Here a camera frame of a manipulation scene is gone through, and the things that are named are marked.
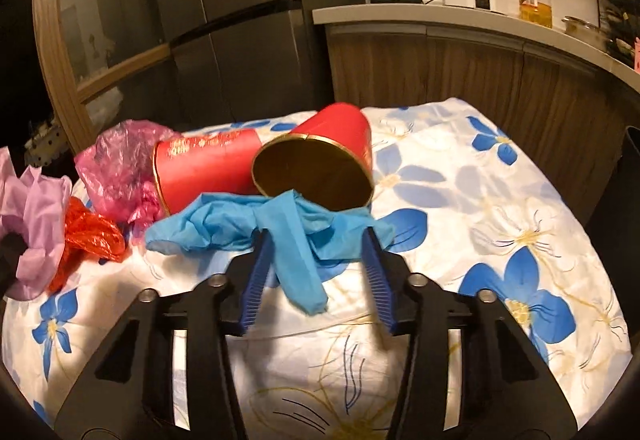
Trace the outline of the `red paper cup gold inside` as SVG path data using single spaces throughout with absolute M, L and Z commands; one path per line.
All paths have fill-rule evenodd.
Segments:
M 294 190 L 326 209 L 366 207 L 374 192 L 371 126 L 355 105 L 337 102 L 264 144 L 252 163 L 262 195 Z

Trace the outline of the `wooden glass door cabinet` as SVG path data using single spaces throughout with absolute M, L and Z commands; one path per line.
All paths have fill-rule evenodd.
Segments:
M 176 71 L 156 0 L 32 0 L 56 120 L 78 153 L 125 119 L 176 126 Z

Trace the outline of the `wooden base cabinets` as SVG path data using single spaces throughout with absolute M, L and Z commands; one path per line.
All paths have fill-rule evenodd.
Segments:
M 453 27 L 326 29 L 336 100 L 399 108 L 458 98 L 542 170 L 587 222 L 639 122 L 639 93 L 612 73 L 541 44 Z

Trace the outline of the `steel pot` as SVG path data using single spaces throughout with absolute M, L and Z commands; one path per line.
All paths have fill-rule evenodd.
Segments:
M 574 16 L 564 16 L 562 22 L 564 23 L 565 33 L 568 36 L 574 37 L 585 44 L 589 44 L 591 47 L 597 48 L 602 52 L 608 51 L 608 44 L 611 39 L 608 38 L 608 34 L 598 26 L 586 22 L 581 18 L 574 18 Z

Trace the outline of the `purple glove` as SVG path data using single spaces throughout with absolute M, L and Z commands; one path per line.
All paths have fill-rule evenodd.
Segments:
M 15 280 L 6 296 L 25 301 L 37 298 L 58 270 L 65 247 L 65 215 L 70 178 L 45 176 L 29 166 L 16 174 L 10 151 L 1 150 L 1 234 L 21 235 L 26 250 L 17 259 Z

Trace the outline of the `floral white blue tablecloth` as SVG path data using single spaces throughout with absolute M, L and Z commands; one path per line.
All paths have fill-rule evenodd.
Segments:
M 524 328 L 580 424 L 631 358 L 627 324 L 588 235 L 533 161 L 458 99 L 367 108 L 372 223 L 388 248 L 445 290 L 489 288 Z M 255 224 L 242 200 L 207 197 L 151 226 L 121 262 L 84 261 L 62 290 L 10 301 L 1 357 L 47 423 L 107 331 L 147 287 L 186 292 L 223 271 Z M 381 439 L 398 394 L 405 338 L 378 322 L 360 264 L 320 270 L 326 310 L 307 316 L 270 278 L 256 323 L 229 342 L 254 439 Z

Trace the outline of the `red mesh plastic bag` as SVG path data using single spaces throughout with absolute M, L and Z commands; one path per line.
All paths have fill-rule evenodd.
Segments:
M 76 196 L 70 198 L 66 209 L 64 238 L 63 255 L 46 289 L 49 295 L 62 290 L 85 256 L 115 262 L 122 262 L 127 256 L 127 245 L 118 226 L 92 212 Z

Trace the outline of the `black dish rack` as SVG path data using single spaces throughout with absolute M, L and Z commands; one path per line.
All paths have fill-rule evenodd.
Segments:
M 597 0 L 600 30 L 608 40 L 606 52 L 634 68 L 639 41 L 638 0 Z

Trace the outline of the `dark steel refrigerator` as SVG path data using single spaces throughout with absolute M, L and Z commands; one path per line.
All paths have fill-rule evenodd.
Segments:
M 319 111 L 333 103 L 315 10 L 363 0 L 157 0 L 186 126 Z

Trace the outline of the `pink plastic bag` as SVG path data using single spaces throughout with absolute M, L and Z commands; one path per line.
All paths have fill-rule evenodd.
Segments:
M 96 212 L 128 229 L 136 242 L 165 215 L 155 182 L 156 145 L 180 136 L 156 122 L 127 119 L 103 131 L 75 157 Z

